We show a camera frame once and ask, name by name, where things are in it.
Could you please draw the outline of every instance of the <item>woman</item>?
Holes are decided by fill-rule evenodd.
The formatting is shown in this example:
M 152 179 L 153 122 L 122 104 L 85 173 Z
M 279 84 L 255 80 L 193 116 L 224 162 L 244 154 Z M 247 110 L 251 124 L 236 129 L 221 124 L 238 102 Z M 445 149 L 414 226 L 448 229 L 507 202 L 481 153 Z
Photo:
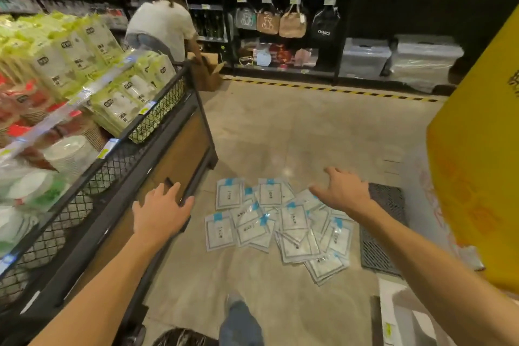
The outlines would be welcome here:
M 200 61 L 198 34 L 191 20 L 187 0 L 153 0 L 143 3 L 126 29 L 126 42 L 133 48 L 145 46 L 169 56 L 171 61 L 186 58 L 186 47 Z

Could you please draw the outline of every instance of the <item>brown tote bag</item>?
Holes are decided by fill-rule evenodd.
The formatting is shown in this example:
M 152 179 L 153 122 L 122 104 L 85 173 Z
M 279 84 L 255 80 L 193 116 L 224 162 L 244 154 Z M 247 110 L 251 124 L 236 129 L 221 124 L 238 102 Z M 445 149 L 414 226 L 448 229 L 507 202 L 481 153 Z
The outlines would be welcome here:
M 279 21 L 279 35 L 289 39 L 300 39 L 306 33 L 306 16 L 299 11 L 299 5 L 297 6 L 297 12 L 291 13 L 294 5 L 281 17 Z
M 256 17 L 256 29 L 265 34 L 278 34 L 279 15 L 272 14 L 270 11 L 262 11 Z

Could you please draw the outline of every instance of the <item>yellow sign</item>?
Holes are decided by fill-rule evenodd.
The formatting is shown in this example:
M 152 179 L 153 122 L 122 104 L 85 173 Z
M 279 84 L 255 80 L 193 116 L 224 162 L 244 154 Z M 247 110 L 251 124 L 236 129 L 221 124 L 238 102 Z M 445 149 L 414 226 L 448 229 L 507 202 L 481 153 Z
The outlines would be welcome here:
M 427 129 L 443 216 L 487 279 L 519 292 L 519 8 Z

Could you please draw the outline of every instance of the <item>cardboard box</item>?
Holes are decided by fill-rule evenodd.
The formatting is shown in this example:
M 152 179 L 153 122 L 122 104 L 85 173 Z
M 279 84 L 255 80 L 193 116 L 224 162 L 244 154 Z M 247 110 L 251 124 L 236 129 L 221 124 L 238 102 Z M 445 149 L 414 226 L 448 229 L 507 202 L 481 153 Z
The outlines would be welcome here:
M 187 57 L 193 59 L 195 54 L 188 52 Z M 202 57 L 207 61 L 207 65 L 196 64 L 196 61 L 192 64 L 195 86 L 199 91 L 214 92 L 222 85 L 220 70 L 225 66 L 225 62 L 218 64 L 218 54 L 202 52 Z

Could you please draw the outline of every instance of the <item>plastic storage box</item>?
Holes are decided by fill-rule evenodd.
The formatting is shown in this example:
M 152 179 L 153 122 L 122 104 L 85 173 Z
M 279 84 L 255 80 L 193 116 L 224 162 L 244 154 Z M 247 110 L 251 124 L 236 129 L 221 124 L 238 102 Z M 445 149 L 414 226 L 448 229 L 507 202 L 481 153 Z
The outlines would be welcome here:
M 339 76 L 376 79 L 390 56 L 387 41 L 347 38 Z
M 397 35 L 391 57 L 391 79 L 431 93 L 436 85 L 448 85 L 448 73 L 463 56 L 463 48 L 444 36 Z

